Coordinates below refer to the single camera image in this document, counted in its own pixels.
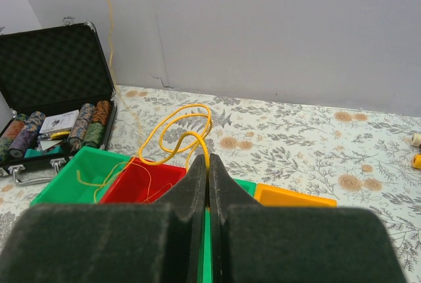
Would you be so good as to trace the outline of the black poker chip case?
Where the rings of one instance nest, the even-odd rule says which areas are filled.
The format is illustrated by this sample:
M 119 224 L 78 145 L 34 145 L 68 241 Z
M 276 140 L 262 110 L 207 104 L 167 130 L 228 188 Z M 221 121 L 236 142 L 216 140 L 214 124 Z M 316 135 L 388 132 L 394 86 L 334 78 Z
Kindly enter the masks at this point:
M 1 36 L 1 95 L 12 116 L 46 116 L 112 101 L 115 86 L 91 22 Z

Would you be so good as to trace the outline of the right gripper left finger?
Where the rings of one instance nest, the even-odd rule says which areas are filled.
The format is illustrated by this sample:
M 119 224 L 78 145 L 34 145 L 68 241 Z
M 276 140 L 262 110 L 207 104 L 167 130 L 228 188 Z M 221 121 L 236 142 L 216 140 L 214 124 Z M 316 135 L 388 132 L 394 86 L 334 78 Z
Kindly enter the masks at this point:
M 2 282 L 197 282 L 203 275 L 207 168 L 151 204 L 39 204 L 1 252 Z

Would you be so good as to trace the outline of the right green bin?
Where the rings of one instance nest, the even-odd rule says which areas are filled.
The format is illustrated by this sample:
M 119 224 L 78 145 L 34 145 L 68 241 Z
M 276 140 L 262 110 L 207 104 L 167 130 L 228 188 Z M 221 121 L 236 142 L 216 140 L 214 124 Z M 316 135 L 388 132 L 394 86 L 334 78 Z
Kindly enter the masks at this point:
M 235 179 L 235 181 L 251 196 L 255 195 L 257 184 L 250 181 Z M 197 279 L 200 283 L 212 283 L 212 237 L 211 237 L 211 214 L 209 208 L 205 209 L 205 233 L 203 242 L 203 260 L 201 275 Z

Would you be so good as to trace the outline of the red bin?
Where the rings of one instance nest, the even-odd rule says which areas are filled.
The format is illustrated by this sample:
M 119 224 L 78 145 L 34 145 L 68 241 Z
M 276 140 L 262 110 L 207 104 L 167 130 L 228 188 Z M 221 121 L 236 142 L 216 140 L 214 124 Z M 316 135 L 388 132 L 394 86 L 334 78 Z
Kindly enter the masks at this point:
M 186 172 L 183 167 L 151 166 L 134 159 L 117 176 L 99 203 L 152 203 L 175 186 Z

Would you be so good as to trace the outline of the green bin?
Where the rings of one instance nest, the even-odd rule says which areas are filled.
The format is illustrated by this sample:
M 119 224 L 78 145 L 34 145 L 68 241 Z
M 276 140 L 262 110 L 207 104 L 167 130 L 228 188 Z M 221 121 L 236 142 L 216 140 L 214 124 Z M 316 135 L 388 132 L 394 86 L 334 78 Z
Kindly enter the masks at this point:
M 250 181 L 235 179 L 235 181 L 251 196 L 255 195 L 257 184 Z M 209 208 L 205 209 L 205 233 L 203 242 L 203 260 L 201 275 L 197 279 L 200 283 L 212 283 L 212 237 L 211 237 L 211 214 Z
M 98 203 L 129 156 L 83 147 L 30 203 Z

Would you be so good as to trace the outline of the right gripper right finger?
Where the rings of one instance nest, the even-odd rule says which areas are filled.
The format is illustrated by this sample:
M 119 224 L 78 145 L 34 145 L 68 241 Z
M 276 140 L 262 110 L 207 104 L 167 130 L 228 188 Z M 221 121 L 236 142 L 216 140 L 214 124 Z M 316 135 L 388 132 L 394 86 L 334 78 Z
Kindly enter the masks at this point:
M 366 209 L 267 207 L 210 156 L 215 282 L 404 282 L 381 220 Z

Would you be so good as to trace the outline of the orange bin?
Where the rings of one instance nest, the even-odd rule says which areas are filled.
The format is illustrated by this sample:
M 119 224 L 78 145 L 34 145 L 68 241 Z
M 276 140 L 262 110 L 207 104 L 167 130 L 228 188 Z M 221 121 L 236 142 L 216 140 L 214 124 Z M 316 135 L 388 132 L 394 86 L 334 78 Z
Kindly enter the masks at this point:
M 337 201 L 304 193 L 257 184 L 254 198 L 270 207 L 337 207 Z

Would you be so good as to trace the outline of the left green bin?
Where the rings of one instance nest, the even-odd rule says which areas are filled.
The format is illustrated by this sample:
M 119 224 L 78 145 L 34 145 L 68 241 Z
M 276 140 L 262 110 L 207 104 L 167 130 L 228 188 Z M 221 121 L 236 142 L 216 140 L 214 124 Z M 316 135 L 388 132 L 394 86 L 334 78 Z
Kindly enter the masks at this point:
M 83 147 L 30 203 L 98 203 L 129 156 Z

